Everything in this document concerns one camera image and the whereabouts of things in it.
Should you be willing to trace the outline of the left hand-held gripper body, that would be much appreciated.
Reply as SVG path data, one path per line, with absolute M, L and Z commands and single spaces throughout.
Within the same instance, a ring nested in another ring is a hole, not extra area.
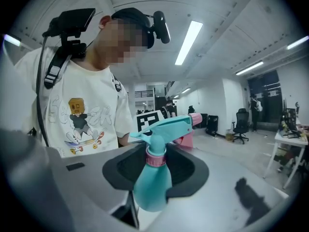
M 164 117 L 160 110 L 135 115 L 133 117 L 130 132 L 140 132 L 145 128 L 149 127 L 150 125 L 163 119 Z

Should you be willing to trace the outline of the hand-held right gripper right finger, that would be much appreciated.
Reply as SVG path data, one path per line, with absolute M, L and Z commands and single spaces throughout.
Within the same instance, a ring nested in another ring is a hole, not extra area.
M 197 148 L 169 150 L 206 164 L 195 179 L 207 181 L 189 197 L 170 198 L 148 232 L 271 232 L 287 211 L 289 197 L 238 162 Z

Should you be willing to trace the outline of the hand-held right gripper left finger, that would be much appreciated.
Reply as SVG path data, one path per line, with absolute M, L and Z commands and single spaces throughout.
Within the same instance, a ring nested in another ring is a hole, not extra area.
M 53 178 L 76 228 L 138 228 L 133 185 L 145 164 L 145 144 L 62 159 L 47 148 Z

